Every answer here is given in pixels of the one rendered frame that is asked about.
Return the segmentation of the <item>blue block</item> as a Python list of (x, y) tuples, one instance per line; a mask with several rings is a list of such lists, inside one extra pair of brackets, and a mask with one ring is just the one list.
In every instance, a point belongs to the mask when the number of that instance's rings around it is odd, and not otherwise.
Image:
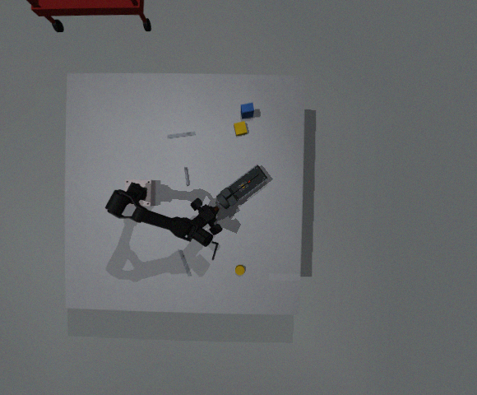
[(241, 105), (241, 115), (242, 115), (242, 119), (253, 117), (254, 115), (253, 103)]

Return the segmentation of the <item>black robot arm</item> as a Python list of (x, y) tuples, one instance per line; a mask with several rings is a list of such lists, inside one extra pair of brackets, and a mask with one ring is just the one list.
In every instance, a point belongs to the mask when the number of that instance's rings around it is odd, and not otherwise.
[[(180, 218), (177, 216), (170, 218), (149, 211), (141, 206), (139, 201), (146, 200), (146, 196), (147, 188), (143, 188), (140, 184), (131, 182), (126, 192), (121, 189), (114, 190), (105, 209), (108, 210), (108, 213), (116, 216), (118, 219), (131, 219), (138, 223), (144, 222), (146, 224), (155, 225), (170, 230), (176, 237), (189, 242), (191, 242), (192, 239), (195, 239), (205, 247), (211, 243), (213, 235), (200, 228), (195, 220), (190, 220), (187, 217)], [(122, 213), (126, 205), (129, 203), (134, 204), (136, 210), (133, 212), (132, 216), (123, 216)], [(203, 224), (209, 222), (217, 214), (212, 206), (209, 207), (204, 205), (200, 209), (201, 211), (199, 212), (198, 217), (203, 219)], [(187, 236), (187, 238), (185, 236)]]

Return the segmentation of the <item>yellow cube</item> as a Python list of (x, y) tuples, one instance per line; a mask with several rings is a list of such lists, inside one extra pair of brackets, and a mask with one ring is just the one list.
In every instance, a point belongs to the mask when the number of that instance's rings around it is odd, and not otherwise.
[(234, 129), (236, 132), (236, 136), (247, 134), (245, 121), (234, 123)]

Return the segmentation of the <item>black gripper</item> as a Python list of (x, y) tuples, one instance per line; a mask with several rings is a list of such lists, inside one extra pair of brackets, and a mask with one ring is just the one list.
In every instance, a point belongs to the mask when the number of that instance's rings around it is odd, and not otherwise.
[[(198, 210), (198, 213), (199, 213), (201, 211), (201, 209), (200, 209), (201, 205), (202, 205), (202, 201), (200, 200), (200, 198), (197, 198), (191, 203), (190, 206), (192, 207), (192, 209), (194, 211)], [(209, 229), (209, 231), (213, 235), (217, 235), (218, 233), (220, 233), (223, 230), (222, 227), (219, 224), (216, 224), (216, 225), (213, 224), (215, 221), (217, 221), (215, 217), (212, 218), (209, 222), (207, 222), (205, 224), (202, 223), (203, 219), (201, 217), (199, 218), (198, 216), (196, 216), (193, 220), (195, 220), (199, 224), (200, 228), (203, 228), (205, 225), (208, 224), (211, 227)]]

